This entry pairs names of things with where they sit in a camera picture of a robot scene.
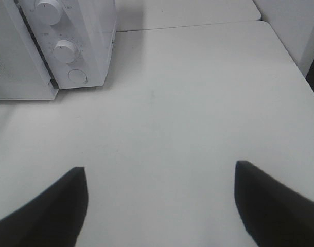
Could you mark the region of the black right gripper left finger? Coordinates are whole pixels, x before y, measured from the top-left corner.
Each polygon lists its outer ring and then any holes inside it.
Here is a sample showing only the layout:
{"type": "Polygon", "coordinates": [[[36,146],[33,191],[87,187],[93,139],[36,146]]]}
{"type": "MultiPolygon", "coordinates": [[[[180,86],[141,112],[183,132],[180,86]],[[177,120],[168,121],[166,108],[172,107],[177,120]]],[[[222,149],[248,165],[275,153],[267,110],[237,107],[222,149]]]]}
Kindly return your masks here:
{"type": "Polygon", "coordinates": [[[88,210],[83,167],[74,167],[0,220],[0,246],[75,246],[88,210]]]}

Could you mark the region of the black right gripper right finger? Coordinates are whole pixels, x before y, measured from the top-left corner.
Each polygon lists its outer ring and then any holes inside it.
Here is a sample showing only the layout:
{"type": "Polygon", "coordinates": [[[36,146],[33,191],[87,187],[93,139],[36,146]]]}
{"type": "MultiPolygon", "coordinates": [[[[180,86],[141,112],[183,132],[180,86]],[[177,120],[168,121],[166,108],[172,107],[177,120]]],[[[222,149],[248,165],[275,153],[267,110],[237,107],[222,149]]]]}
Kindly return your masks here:
{"type": "Polygon", "coordinates": [[[248,161],[236,163],[234,199],[258,246],[314,246],[314,201],[248,161]]]}

